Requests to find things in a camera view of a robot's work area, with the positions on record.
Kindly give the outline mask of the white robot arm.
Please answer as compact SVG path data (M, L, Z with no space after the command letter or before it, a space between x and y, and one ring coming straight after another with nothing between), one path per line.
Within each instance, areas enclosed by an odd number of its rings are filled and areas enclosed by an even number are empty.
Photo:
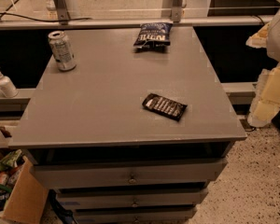
M272 70L263 69L257 81L247 121L258 128L269 124L280 111L280 9L245 44L256 49L266 48L268 57L278 61Z

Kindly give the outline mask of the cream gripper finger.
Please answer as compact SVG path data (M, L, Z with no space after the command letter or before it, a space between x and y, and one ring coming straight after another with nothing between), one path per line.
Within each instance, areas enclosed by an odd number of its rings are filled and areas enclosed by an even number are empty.
M269 124L279 111L280 63L272 70L261 71L247 121L250 126L263 127Z
M251 48L260 49L266 47L266 39L268 36L268 28L270 24L266 23L256 33L250 36L245 44Z

